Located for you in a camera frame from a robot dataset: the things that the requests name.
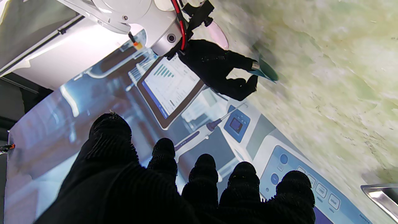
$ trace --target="display screen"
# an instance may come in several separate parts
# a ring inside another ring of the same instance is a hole
[[[142,82],[156,106],[166,119],[190,94],[199,77],[178,57],[163,58]]]
[[[333,224],[317,207],[314,207],[315,224]]]
[[[243,124],[240,123],[236,118],[233,118],[229,126],[239,134]]]

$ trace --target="white wall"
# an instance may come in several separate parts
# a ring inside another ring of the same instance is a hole
[[[127,35],[113,33],[84,18],[66,34],[35,52],[30,67],[14,73],[38,85],[57,89],[128,41]]]

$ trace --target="gloved hand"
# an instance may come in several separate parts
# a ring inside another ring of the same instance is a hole
[[[225,51],[217,44],[206,40],[189,40],[180,60],[215,92],[242,101],[256,91],[258,76],[245,79],[227,79],[233,68],[253,71],[255,60],[233,51]]]

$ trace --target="camera lens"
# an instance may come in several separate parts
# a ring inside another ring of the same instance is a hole
[[[176,41],[176,36],[174,34],[169,34],[168,37],[167,37],[167,40],[170,43],[174,43]]]

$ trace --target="pink object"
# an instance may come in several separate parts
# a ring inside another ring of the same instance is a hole
[[[228,40],[222,29],[216,24],[216,22],[212,22],[208,27],[208,31],[210,32],[211,38],[224,50],[228,50]]]

